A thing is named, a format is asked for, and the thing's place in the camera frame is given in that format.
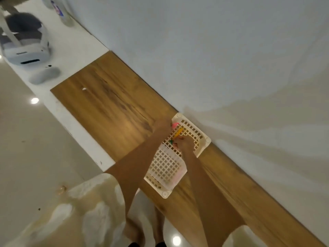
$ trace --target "person's right arm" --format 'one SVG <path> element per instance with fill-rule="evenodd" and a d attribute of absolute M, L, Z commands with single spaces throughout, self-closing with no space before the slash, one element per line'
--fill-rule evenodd
<path fill-rule="evenodd" d="M 193 139 L 176 138 L 174 146 L 182 152 L 208 246 L 222 246 L 230 233 L 245 222 L 203 169 L 193 152 Z"/>

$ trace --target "person's left hand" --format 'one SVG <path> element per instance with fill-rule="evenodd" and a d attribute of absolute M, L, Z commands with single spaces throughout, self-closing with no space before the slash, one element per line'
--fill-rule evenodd
<path fill-rule="evenodd" d="M 163 134 L 165 136 L 168 136 L 172 131 L 171 124 L 172 124 L 172 121 L 171 121 L 171 118 L 169 118 L 169 117 L 164 117 L 164 118 L 158 119 L 154 123 L 153 132 L 154 133 L 157 132 L 157 133 Z"/>

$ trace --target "hand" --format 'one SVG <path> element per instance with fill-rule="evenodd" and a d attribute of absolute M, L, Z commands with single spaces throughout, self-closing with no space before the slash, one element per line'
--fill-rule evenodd
<path fill-rule="evenodd" d="M 173 143 L 182 153 L 194 152 L 194 140 L 190 136 L 178 136 Z"/>
<path fill-rule="evenodd" d="M 154 123 L 154 133 L 159 133 L 161 135 L 164 135 L 165 137 L 168 137 L 168 135 L 171 133 L 172 128 L 171 128 L 171 118 L 169 117 L 164 117 L 162 119 L 158 119 Z"/>

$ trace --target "bottle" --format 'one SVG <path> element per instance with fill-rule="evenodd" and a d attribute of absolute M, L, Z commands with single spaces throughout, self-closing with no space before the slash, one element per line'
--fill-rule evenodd
<path fill-rule="evenodd" d="M 68 27 L 72 27 L 74 25 L 73 19 L 69 15 L 68 11 L 66 10 L 61 0 L 50 0 L 50 1 L 56 13 L 60 16 L 60 20 L 64 23 L 64 25 Z"/>
<path fill-rule="evenodd" d="M 42 0 L 43 4 L 48 8 L 48 9 L 53 9 L 53 5 L 51 4 L 50 0 Z"/>

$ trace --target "wall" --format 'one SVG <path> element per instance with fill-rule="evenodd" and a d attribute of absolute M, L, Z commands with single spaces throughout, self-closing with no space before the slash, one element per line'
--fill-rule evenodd
<path fill-rule="evenodd" d="M 66 0 L 329 245 L 329 0 Z"/>
<path fill-rule="evenodd" d="M 0 246 L 45 210 L 62 184 L 102 171 L 0 59 Z"/>

